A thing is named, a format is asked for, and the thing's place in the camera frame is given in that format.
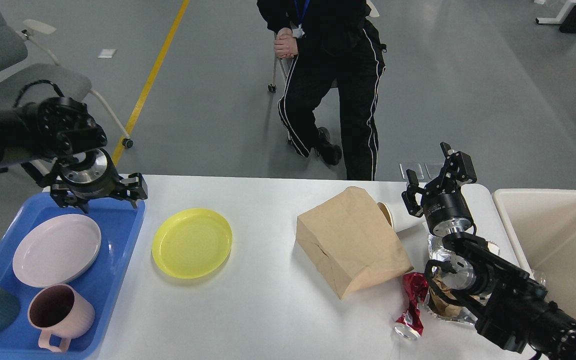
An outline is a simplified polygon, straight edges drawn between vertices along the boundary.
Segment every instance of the crushed soda can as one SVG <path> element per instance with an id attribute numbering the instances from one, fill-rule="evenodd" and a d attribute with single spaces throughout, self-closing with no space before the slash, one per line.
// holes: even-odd
<path id="1" fill-rule="evenodd" d="M 424 326 L 419 317 L 419 304 L 423 303 L 428 294 L 428 282 L 421 272 L 403 275 L 402 282 L 408 298 L 408 307 L 395 320 L 393 330 L 408 340 L 416 340 L 424 332 Z"/>

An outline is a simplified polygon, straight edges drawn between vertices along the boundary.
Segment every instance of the white stripe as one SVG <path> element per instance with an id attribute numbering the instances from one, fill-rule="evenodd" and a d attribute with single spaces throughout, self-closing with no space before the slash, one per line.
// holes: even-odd
<path id="1" fill-rule="evenodd" d="M 286 128 L 286 131 L 288 130 L 288 125 L 286 125 L 286 121 L 284 120 L 284 113 L 282 112 L 282 99 L 283 96 L 279 99 L 279 101 L 277 102 L 277 111 L 279 111 L 279 120 L 281 120 L 281 125 L 283 125 L 284 128 Z"/>
<path id="2" fill-rule="evenodd" d="M 283 91 L 283 97 L 281 98 L 283 100 L 283 116 L 282 116 L 282 112 L 281 112 L 281 110 L 282 110 L 281 106 L 279 106 L 279 117 L 282 117 L 281 120 L 284 122 L 284 126 L 286 126 L 287 128 L 289 128 L 292 131 L 290 136 L 293 137 L 292 134 L 294 134 L 294 138 L 297 138 L 297 140 L 299 141 L 301 146 L 306 151 L 306 154 L 304 154 L 304 152 L 299 148 L 298 144 L 293 139 L 292 143 L 294 144 L 295 148 L 297 148 L 297 150 L 299 151 L 300 155 L 302 155 L 302 157 L 307 158 L 311 154 L 310 149 L 306 148 L 306 145 L 304 145 L 304 142 L 302 141 L 302 139 L 299 138 L 299 136 L 297 135 L 297 132 L 295 132 L 295 130 L 293 129 L 293 126 L 290 124 L 290 120 L 288 120 L 288 112 L 286 112 L 286 95 L 288 94 L 288 86 L 290 85 L 290 81 L 293 79 L 293 71 L 295 71 L 295 66 L 297 66 L 297 60 L 298 59 L 299 59 L 299 56 L 295 57 L 295 59 L 292 60 L 292 66 L 290 67 L 290 71 L 288 72 L 288 78 L 286 79 L 286 87 Z"/>
<path id="3" fill-rule="evenodd" d="M 372 98 L 372 104 L 370 105 L 370 117 L 368 117 L 368 120 L 366 120 L 366 125 L 368 125 L 368 127 L 370 128 L 370 136 L 368 137 L 368 148 L 370 149 L 370 156 L 372 157 L 372 175 L 371 175 L 371 180 L 375 180 L 375 170 L 377 168 L 377 159 L 375 158 L 375 153 L 378 152 L 377 150 L 377 140 L 375 139 L 375 134 L 373 133 L 373 128 L 370 126 L 370 120 L 375 116 L 375 108 L 377 107 L 377 95 L 378 95 L 378 91 L 379 91 L 379 79 L 381 78 L 381 75 L 379 75 L 379 60 L 377 60 L 377 52 L 375 52 L 375 48 L 373 47 L 373 42 L 370 40 L 370 38 L 368 37 L 368 34 L 366 34 L 366 30 L 363 30 L 363 34 L 366 36 L 366 39 L 368 39 L 368 43 L 370 43 L 370 48 L 372 49 L 372 54 L 374 55 L 374 61 L 375 61 L 375 72 L 377 73 L 377 81 L 375 81 L 374 83 L 374 96 Z M 375 153 L 373 153 L 373 148 L 371 147 L 370 144 L 370 139 L 372 138 L 372 143 L 374 146 L 374 151 Z"/>

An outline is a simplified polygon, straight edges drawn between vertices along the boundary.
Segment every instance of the small paper on floor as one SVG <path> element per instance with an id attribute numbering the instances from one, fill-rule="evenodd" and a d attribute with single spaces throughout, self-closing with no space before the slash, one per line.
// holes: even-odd
<path id="1" fill-rule="evenodd" d="M 112 59 L 115 55 L 116 48 L 103 48 L 101 52 L 99 52 L 99 59 Z"/>

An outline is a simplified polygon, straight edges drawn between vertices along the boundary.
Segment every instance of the person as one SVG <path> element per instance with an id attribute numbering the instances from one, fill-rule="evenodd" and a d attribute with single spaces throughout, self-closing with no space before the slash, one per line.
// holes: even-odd
<path id="1" fill-rule="evenodd" d="M 379 140 L 375 126 L 379 80 L 386 70 L 366 0 L 257 0 L 274 52 L 293 59 L 279 117 L 298 155 L 312 150 L 324 162 L 343 161 L 348 180 L 375 180 Z M 315 125 L 313 111 L 336 80 L 342 148 Z"/>

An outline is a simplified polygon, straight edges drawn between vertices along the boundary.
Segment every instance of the gray floor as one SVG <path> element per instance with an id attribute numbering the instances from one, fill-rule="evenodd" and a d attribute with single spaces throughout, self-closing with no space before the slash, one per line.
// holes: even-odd
<path id="1" fill-rule="evenodd" d="M 534 21 L 555 16 L 557 0 L 373 2 L 389 50 L 376 113 L 377 180 L 402 181 L 400 162 L 441 162 L 446 141 L 471 155 L 490 191 L 576 189 L 576 35 Z M 126 122 L 181 3 L 0 0 L 0 10 L 15 29 L 28 18 L 57 27 L 38 38 L 64 66 L 89 75 Z M 343 165 L 302 159 L 286 144 L 276 111 L 283 80 L 277 94 L 266 91 L 271 41 L 254 1 L 190 0 L 118 170 L 345 178 Z M 29 46 L 16 69 L 50 60 Z M 97 59 L 102 48 L 117 53 Z M 332 89 L 316 115 L 339 141 L 336 95 Z M 86 100 L 112 152 L 120 133 L 94 98 Z M 0 239 L 37 191 L 19 169 L 0 175 Z"/>

